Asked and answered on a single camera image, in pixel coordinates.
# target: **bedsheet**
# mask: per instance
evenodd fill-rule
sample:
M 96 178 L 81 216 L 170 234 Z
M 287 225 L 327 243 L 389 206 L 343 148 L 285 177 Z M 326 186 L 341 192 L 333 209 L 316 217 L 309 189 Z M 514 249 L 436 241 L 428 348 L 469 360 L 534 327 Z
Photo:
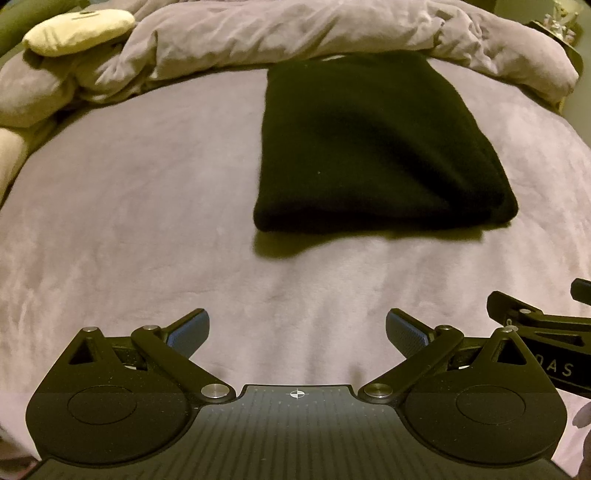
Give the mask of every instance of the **bedsheet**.
M 203 74 L 78 112 L 23 167 L 0 209 L 0 424 L 35 453 L 28 399 L 76 332 L 211 318 L 192 360 L 247 383 L 348 384 L 403 360 L 385 335 L 398 307 L 466 336 L 498 327 L 493 290 L 547 313 L 591 277 L 591 150 L 520 88 L 445 61 L 499 154 L 520 212 L 507 228 L 356 235 L 257 232 L 266 70 Z M 588 401 L 555 461 L 582 459 Z

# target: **round black disc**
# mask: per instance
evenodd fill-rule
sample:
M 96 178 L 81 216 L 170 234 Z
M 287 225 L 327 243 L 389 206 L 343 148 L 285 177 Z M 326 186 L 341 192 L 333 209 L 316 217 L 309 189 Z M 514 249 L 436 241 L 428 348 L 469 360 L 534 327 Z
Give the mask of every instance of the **round black disc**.
M 27 423 L 38 449 L 71 463 L 104 465 L 149 455 L 172 440 L 189 420 L 184 393 L 160 375 L 127 372 L 111 372 L 95 385 L 71 378 L 64 393 L 36 394 Z
M 404 404 L 409 424 L 435 450 L 470 463 L 523 463 L 556 447 L 564 429 L 556 391 L 523 393 L 486 380 L 467 370 L 426 378 Z

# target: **pillow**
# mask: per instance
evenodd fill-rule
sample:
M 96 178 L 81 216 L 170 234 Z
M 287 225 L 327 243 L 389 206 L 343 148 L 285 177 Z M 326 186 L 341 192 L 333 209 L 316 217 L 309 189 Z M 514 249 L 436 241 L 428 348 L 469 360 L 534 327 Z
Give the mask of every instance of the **pillow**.
M 38 55 L 60 57 L 112 40 L 134 26 L 134 16 L 125 10 L 66 13 L 30 29 L 22 43 Z
M 19 43 L 16 47 L 12 48 L 11 50 L 7 51 L 4 55 L 0 56 L 0 69 L 4 67 L 4 64 L 8 60 L 10 60 L 16 54 L 22 52 L 24 49 L 25 47 L 22 45 L 22 43 Z
M 79 0 L 19 0 L 0 12 L 0 56 L 38 23 L 78 7 Z
M 56 127 L 53 117 L 29 128 L 0 128 L 0 204 L 22 165 Z

